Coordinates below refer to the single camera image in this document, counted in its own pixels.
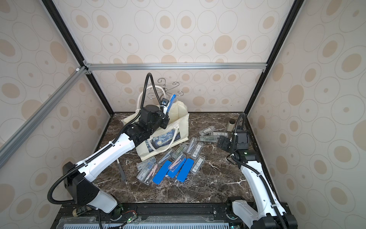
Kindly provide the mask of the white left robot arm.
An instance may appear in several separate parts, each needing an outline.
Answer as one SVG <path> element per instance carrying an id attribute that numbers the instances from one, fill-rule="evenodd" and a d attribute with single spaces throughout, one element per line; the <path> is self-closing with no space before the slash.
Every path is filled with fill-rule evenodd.
<path id="1" fill-rule="evenodd" d="M 66 164 L 62 182 L 72 201 L 105 213 L 113 212 L 118 201 L 95 186 L 93 181 L 119 157 L 148 140 L 157 129 L 165 129 L 169 123 L 169 111 L 170 106 L 147 105 L 141 108 L 139 114 L 123 126 L 120 135 L 113 141 L 75 165 Z"/>

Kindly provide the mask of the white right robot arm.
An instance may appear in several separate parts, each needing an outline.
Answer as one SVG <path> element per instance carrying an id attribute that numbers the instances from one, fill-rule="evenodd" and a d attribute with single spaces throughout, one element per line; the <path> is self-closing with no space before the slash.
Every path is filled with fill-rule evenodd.
<path id="1" fill-rule="evenodd" d="M 238 166 L 254 197 L 252 205 L 240 197 L 228 198 L 227 217 L 241 219 L 250 229 L 296 229 L 297 221 L 294 215 L 285 210 L 271 189 L 258 153 L 249 149 L 248 133 L 241 130 L 233 132 L 230 138 L 220 136 L 217 146 L 229 153 L 226 159 Z"/>

